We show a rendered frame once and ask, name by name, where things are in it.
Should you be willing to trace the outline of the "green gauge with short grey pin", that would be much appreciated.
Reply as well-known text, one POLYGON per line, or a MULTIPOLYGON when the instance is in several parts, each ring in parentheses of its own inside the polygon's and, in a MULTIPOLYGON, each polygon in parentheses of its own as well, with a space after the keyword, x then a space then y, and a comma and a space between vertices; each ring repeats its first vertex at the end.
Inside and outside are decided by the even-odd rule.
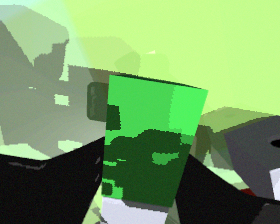
POLYGON ((208 91, 110 75, 101 196, 172 207, 208 91))

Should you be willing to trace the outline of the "red tray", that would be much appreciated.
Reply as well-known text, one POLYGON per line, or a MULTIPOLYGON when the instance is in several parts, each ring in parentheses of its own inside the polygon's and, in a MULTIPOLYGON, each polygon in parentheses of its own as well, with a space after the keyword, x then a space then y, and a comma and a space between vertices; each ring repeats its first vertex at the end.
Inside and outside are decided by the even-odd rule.
POLYGON ((240 189, 242 192, 244 192, 244 193, 247 193, 247 194, 249 194, 249 195, 252 195, 252 196, 256 196, 255 194, 254 194, 254 192, 250 189, 250 188, 247 188, 247 189, 240 189))

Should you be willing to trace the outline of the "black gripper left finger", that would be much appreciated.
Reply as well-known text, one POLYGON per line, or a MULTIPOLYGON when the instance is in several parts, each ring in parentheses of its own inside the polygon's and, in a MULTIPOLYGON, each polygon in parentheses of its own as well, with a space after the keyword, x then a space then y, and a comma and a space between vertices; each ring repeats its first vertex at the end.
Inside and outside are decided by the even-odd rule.
POLYGON ((0 153, 0 197, 33 205, 37 224, 83 224, 102 182, 105 136, 47 160, 0 153))

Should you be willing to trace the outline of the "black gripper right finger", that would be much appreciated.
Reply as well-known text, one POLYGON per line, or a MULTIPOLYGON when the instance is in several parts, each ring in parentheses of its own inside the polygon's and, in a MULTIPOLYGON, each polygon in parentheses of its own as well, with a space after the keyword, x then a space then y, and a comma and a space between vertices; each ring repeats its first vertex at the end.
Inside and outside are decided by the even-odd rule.
POLYGON ((180 224, 280 224, 280 201, 242 192, 189 153, 175 197, 180 224))

